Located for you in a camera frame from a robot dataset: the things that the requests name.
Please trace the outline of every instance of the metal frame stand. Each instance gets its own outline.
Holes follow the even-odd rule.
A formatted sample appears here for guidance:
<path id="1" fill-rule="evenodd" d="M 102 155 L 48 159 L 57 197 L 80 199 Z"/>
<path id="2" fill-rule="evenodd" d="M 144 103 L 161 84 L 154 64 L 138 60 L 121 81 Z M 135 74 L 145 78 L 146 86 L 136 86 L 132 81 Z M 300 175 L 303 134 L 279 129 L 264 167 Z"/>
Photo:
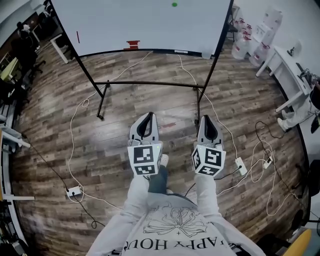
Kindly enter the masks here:
<path id="1" fill-rule="evenodd" d="M 59 20 L 59 17 L 56 16 L 56 18 L 57 18 L 57 20 L 58 20 L 58 22 L 59 22 L 64 34 L 65 34 L 65 37 L 68 40 L 69 47 L 73 51 L 74 58 L 77 60 L 77 62 L 79 63 L 80 67 L 82 68 L 83 72 L 88 77 L 89 81 L 91 82 L 91 84 L 93 85 L 93 87 L 95 88 L 95 90 L 97 91 L 97 93 L 101 97 L 99 108 L 98 108 L 98 112 L 97 112 L 96 116 L 98 118 L 100 118 L 101 120 L 103 120 L 103 116 L 100 115 L 100 112 L 101 112 L 101 107 L 102 107 L 102 104 L 103 104 L 103 101 L 104 101 L 104 98 L 105 98 L 105 95 L 106 95 L 107 88 L 109 88 L 110 85 L 132 85 L 132 84 L 135 84 L 135 85 L 164 85 L 164 86 L 190 87 L 190 88 L 193 88 L 194 90 L 196 90 L 196 96 L 197 96 L 197 119 L 194 122 L 195 122 L 197 128 L 199 128 L 199 122 L 200 122 L 200 116 L 201 116 L 200 115 L 200 102 L 201 102 L 201 99 L 202 99 L 202 97 L 203 97 L 203 95 L 204 95 L 204 93 L 206 91 L 206 88 L 208 86 L 208 83 L 210 81 L 212 73 L 215 70 L 218 58 L 220 56 L 220 52 L 223 49 L 223 45 L 224 45 L 226 37 L 227 37 L 227 33 L 228 33 L 228 29 L 229 29 L 228 18 L 229 18 L 230 13 L 232 13 L 233 2 L 234 2 L 233 0 L 230 1 L 228 12 L 226 14 L 224 25 L 223 25 L 223 28 L 222 28 L 222 32 L 221 32 L 221 35 L 220 35 L 220 38 L 219 38 L 215 53 L 213 55 L 214 56 L 213 63 L 211 65 L 210 71 L 208 73 L 208 76 L 207 76 L 206 81 L 205 81 L 203 86 L 200 86 L 198 84 L 197 85 L 189 84 L 189 83 L 157 82 L 157 81 L 102 81 L 102 82 L 95 82 L 93 80 L 93 78 L 91 77 L 91 75 L 89 74 L 88 70 L 86 69 L 85 65 L 81 61 L 81 59 L 80 59 L 79 55 L 77 54 L 74 46 L 72 45 L 70 39 L 68 38 L 68 36 L 66 34 L 66 31 L 65 31 L 64 27 L 62 26 L 62 24 L 61 24 L 61 22 Z M 98 85 L 105 85 L 103 93 L 99 90 Z"/>

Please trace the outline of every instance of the flower graphic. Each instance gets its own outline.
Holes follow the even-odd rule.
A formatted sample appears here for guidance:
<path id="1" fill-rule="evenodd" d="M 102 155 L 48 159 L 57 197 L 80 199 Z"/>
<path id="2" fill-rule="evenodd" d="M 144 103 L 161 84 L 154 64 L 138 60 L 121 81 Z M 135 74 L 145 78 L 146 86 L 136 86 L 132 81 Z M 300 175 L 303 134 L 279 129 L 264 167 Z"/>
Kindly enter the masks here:
<path id="1" fill-rule="evenodd" d="M 157 216 L 158 220 L 153 219 L 153 216 L 158 214 L 160 214 L 160 218 Z M 143 233 L 165 235 L 174 229 L 179 229 L 183 234 L 191 238 L 198 233 L 205 233 L 207 229 L 207 226 L 202 221 L 195 221 L 197 215 L 199 214 L 190 208 L 172 207 L 168 203 L 168 206 L 151 210 L 146 218 L 150 222 L 143 227 Z"/>

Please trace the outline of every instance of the white projection screen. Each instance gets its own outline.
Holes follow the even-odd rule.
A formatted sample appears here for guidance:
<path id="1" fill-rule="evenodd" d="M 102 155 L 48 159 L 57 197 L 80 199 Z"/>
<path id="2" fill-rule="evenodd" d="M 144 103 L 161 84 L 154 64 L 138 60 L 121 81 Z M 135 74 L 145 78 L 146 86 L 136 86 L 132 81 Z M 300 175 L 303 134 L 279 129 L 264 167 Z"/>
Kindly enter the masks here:
<path id="1" fill-rule="evenodd" d="M 128 49 L 214 54 L 230 0 L 51 0 L 51 3 L 75 51 L 82 57 Z"/>

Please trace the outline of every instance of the wooden floor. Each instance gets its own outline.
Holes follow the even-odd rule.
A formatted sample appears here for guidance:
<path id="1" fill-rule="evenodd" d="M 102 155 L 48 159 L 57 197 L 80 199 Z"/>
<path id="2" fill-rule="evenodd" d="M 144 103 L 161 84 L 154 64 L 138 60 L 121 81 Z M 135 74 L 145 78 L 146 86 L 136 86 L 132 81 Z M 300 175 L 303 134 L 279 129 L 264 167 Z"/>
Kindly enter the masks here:
<path id="1" fill-rule="evenodd" d="M 104 54 L 87 57 L 83 62 L 96 81 L 106 81 L 118 76 L 146 54 L 141 51 Z M 184 68 L 194 75 L 197 83 L 203 85 L 212 61 L 181 57 Z M 15 128 L 29 137 L 65 179 L 67 186 L 74 187 L 77 183 L 67 167 L 72 152 L 70 120 L 77 105 L 95 90 L 78 63 L 73 60 L 64 64 L 50 44 L 42 48 L 40 60 L 46 60 L 43 74 L 37 75 L 29 93 L 30 103 L 22 110 Z M 267 71 L 259 78 L 255 76 L 256 72 L 248 60 L 233 59 L 231 44 L 226 43 L 205 92 L 219 119 L 232 131 L 237 154 L 247 169 L 258 142 L 255 133 L 257 121 L 269 124 L 275 135 L 283 134 L 276 122 L 275 108 L 285 100 Z M 142 63 L 125 72 L 121 79 L 193 83 L 182 70 L 179 57 L 165 54 L 150 54 Z M 127 153 L 129 130 L 141 115 L 152 111 L 157 116 L 164 153 L 170 157 L 168 186 L 175 193 L 184 194 L 194 183 L 191 152 L 196 140 L 196 92 L 192 88 L 176 86 L 112 85 L 102 107 L 103 121 L 96 117 L 99 102 L 97 94 L 91 97 L 87 108 L 78 108 L 72 124 L 75 151 L 71 168 L 85 191 L 119 207 L 123 205 L 133 178 Z M 206 98 L 201 102 L 201 114 L 216 118 Z M 227 151 L 225 169 L 220 174 L 224 176 L 237 167 L 231 135 L 221 128 Z M 295 164 L 303 161 L 298 131 L 293 129 L 282 139 L 272 138 L 266 128 L 259 133 L 271 144 L 277 169 L 291 187 L 299 180 Z M 253 162 L 262 155 L 263 149 L 259 145 Z M 16 153 L 12 169 L 14 194 L 35 196 L 35 201 L 16 203 L 25 236 L 35 240 L 38 248 L 48 248 L 42 252 L 44 255 L 85 255 L 102 226 L 92 229 L 92 219 L 78 203 L 69 201 L 63 183 L 33 149 L 23 148 Z M 252 178 L 256 180 L 261 174 L 262 166 L 257 164 L 252 169 Z M 236 185 L 241 178 L 236 172 L 217 181 L 217 193 Z M 275 216 L 267 216 L 266 204 L 273 178 L 274 169 L 269 167 L 259 182 L 253 183 L 248 176 L 237 188 L 218 197 L 222 215 L 255 242 L 268 233 L 280 238 L 288 236 L 296 211 L 303 209 L 306 212 L 290 196 Z M 274 213 L 287 195 L 288 190 L 276 176 L 269 212 Z M 195 190 L 188 197 L 195 200 Z M 307 206 L 307 196 L 303 203 Z M 119 213 L 104 202 L 88 197 L 84 206 L 104 224 Z"/>

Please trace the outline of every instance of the red object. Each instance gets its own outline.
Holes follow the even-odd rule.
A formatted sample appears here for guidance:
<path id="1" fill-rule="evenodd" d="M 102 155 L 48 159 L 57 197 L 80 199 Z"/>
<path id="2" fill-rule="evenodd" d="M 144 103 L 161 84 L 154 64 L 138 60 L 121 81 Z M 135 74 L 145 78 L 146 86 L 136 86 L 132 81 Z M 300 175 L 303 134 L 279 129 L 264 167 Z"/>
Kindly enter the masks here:
<path id="1" fill-rule="evenodd" d="M 138 43 L 140 42 L 139 40 L 137 41 L 126 41 L 129 43 L 130 47 L 129 48 L 123 48 L 124 50 L 132 50 L 132 49 L 139 49 L 138 48 Z"/>
<path id="2" fill-rule="evenodd" d="M 76 32 L 76 37 L 78 38 L 78 43 L 80 44 L 78 31 Z"/>

